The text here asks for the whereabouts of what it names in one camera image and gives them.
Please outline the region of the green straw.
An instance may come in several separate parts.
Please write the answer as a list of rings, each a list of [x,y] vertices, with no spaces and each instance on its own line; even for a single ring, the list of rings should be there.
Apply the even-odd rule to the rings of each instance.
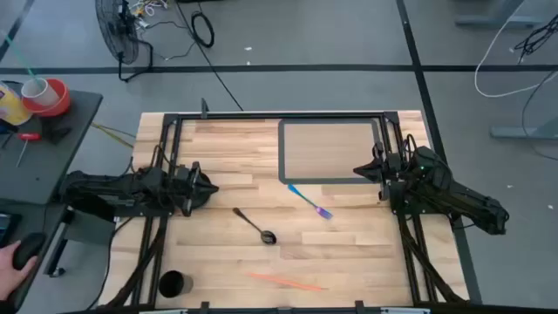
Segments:
[[[34,73],[31,69],[29,63],[25,59],[22,52],[17,48],[17,46],[13,43],[12,39],[10,38],[9,34],[6,33],[4,30],[0,29],[0,34],[4,36],[4,40],[8,43],[8,46],[14,51],[14,54],[17,56],[18,63],[25,68],[28,74],[31,76],[32,81],[35,83],[37,88],[42,88],[43,84],[39,80],[39,77]]]

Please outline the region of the yellow container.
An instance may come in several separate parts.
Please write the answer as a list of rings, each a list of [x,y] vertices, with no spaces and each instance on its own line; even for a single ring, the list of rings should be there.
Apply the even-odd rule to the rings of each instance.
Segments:
[[[14,126],[21,126],[29,121],[31,116],[20,97],[6,84],[0,83],[0,119]]]

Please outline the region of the red bowl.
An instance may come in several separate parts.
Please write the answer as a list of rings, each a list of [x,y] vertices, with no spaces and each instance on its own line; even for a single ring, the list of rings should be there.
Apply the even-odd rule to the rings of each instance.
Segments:
[[[22,96],[22,101],[24,107],[33,114],[41,117],[55,117],[66,113],[70,107],[70,96],[69,90],[66,84],[57,79],[57,78],[45,78],[51,87],[56,91],[60,100],[58,103],[51,107],[43,107],[38,104],[35,104],[33,101],[29,99],[25,99]]]

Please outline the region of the person's hand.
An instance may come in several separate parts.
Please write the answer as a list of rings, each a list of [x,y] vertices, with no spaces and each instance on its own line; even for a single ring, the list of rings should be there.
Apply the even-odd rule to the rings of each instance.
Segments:
[[[13,267],[13,257],[19,248],[21,241],[18,240],[11,245],[0,249],[0,301],[6,301],[10,294],[24,281],[33,270],[37,257],[31,257],[22,269]]]

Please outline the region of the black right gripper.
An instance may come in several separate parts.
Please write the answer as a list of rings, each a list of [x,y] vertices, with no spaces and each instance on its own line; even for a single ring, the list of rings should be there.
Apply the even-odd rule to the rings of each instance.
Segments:
[[[399,147],[393,153],[388,151],[384,144],[377,142],[373,147],[374,160],[353,169],[353,173],[364,177],[374,183],[398,181],[400,176],[409,167],[409,155],[404,147]]]

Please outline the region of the grey-bordered placemat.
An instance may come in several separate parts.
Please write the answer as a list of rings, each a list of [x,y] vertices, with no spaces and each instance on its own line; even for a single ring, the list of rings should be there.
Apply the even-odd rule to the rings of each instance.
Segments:
[[[378,118],[282,119],[278,178],[283,184],[368,184],[353,169],[372,161]]]

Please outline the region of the black spoon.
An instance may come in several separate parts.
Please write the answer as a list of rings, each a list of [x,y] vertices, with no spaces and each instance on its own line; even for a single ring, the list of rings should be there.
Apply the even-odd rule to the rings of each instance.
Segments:
[[[247,216],[245,216],[245,214],[242,213],[239,208],[233,208],[232,211],[259,232],[260,238],[264,244],[275,245],[277,243],[276,235],[273,232],[269,230],[262,230],[257,227],[251,220],[248,219]]]

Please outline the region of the black floor fan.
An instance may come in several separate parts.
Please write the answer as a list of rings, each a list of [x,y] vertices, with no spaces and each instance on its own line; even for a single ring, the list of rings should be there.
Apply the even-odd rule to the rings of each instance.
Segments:
[[[138,37],[135,22],[127,0],[94,0],[96,17],[105,45],[118,61],[119,80],[128,83],[153,69],[153,46]],[[131,65],[139,56],[139,46],[148,50],[148,64],[128,77],[123,76],[123,65]]]

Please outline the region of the orange chopstick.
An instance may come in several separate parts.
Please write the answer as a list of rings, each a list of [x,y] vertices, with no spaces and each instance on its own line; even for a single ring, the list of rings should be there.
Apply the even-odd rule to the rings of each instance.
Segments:
[[[257,279],[261,279],[270,283],[276,283],[276,284],[280,284],[280,285],[284,285],[284,286],[288,286],[291,288],[296,288],[296,289],[300,289],[300,290],[309,290],[309,291],[324,291],[324,288],[319,287],[319,286],[315,286],[315,285],[310,285],[310,284],[304,284],[304,283],[298,283],[292,280],[287,280],[287,279],[283,279],[277,276],[271,276],[271,275],[263,275],[263,274],[257,274],[257,273],[248,273],[248,276],[253,277],[253,278],[257,278]]]

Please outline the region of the grey side table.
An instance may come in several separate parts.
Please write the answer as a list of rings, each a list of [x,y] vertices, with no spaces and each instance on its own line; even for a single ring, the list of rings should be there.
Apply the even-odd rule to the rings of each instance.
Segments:
[[[40,140],[28,146],[14,137],[1,147],[0,135],[0,213],[17,215],[19,221],[7,237],[10,244],[32,233],[43,233],[35,268],[9,297],[20,308],[55,239],[66,206],[53,200],[69,166],[98,112],[103,96],[95,92],[69,91],[69,111],[54,119],[56,129],[70,132],[58,143]]]

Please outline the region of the black aluminium table frame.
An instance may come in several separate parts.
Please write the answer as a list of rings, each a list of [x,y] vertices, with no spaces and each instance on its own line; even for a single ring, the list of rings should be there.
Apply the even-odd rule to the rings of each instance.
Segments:
[[[191,276],[193,289],[157,297],[163,309],[211,312],[254,310],[303,314],[353,307],[412,303],[396,216],[368,184],[294,185],[333,217],[323,219],[278,178],[278,124],[318,119],[313,113],[254,113],[225,119],[190,119],[180,134],[179,160],[198,161],[219,188],[189,217],[167,223],[161,268]],[[276,235],[264,244],[237,216]],[[277,276],[324,288],[309,291],[270,283],[248,273]]]

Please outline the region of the blue purple fork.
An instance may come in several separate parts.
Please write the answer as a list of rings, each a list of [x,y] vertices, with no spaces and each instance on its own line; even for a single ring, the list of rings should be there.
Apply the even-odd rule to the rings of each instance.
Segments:
[[[309,205],[311,205],[314,210],[323,218],[326,220],[330,220],[333,215],[330,211],[326,210],[325,208],[322,208],[318,205],[316,205],[312,200],[310,200],[308,197],[306,197],[305,195],[303,195],[294,185],[292,184],[288,184],[287,188],[290,192],[294,193],[295,195],[298,195],[299,197],[301,197],[304,201],[306,201]]]

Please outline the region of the grey desk foot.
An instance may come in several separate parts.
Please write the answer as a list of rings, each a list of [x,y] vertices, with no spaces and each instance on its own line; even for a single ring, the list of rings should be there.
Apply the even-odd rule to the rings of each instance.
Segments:
[[[533,29],[558,14],[558,0],[459,0],[454,24],[495,30]]]
[[[498,139],[558,140],[558,117],[538,127],[493,126],[490,135]]]

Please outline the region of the dark tablet screen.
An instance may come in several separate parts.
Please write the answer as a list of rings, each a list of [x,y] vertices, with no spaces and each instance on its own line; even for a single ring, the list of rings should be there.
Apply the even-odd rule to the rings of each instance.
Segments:
[[[0,248],[9,244],[20,221],[21,215],[0,212]]]

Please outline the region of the white paper cup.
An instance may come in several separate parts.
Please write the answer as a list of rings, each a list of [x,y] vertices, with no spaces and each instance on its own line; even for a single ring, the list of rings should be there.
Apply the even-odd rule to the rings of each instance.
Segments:
[[[44,78],[32,78],[21,88],[22,96],[43,107],[51,107],[58,103],[60,97]]]

